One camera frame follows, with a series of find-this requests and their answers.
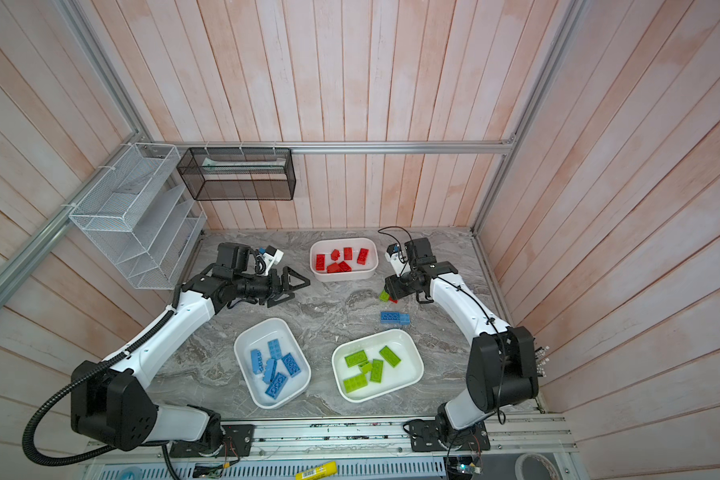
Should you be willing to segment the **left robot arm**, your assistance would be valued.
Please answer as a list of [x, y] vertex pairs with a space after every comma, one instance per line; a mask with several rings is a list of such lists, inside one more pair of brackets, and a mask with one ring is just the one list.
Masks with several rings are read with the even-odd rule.
[[86, 361], [73, 371], [72, 430], [122, 451], [181, 441], [203, 455], [218, 453], [224, 440], [219, 414], [158, 405], [147, 389], [174, 352], [222, 310], [240, 302], [273, 307], [309, 286], [295, 270], [276, 267], [281, 256], [273, 247], [257, 252], [220, 244], [215, 262], [179, 285], [160, 317], [100, 363]]

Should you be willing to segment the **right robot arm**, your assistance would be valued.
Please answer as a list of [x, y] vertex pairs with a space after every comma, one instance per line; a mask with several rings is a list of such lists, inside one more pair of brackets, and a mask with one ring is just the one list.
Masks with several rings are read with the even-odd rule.
[[535, 398], [539, 369], [534, 336], [525, 327], [500, 319], [467, 287], [458, 270], [439, 262], [426, 238], [393, 243], [385, 259], [394, 273], [383, 292], [392, 300], [414, 295], [420, 304], [435, 304], [448, 314], [470, 344], [466, 388], [438, 407], [431, 421], [416, 419], [408, 426], [415, 451], [450, 448], [470, 437], [479, 423], [501, 408]]

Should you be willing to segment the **blue lego small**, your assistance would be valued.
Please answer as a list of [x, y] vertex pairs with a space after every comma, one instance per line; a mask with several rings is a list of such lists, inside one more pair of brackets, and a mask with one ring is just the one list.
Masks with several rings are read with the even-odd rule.
[[270, 340], [267, 346], [272, 359], [279, 360], [282, 358], [282, 350], [278, 339]]

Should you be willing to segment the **large blue lego underside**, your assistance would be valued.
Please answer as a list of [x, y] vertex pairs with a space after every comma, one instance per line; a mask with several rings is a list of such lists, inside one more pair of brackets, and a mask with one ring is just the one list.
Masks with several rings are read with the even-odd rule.
[[381, 324], [400, 324], [400, 313], [393, 311], [382, 311], [380, 313]]

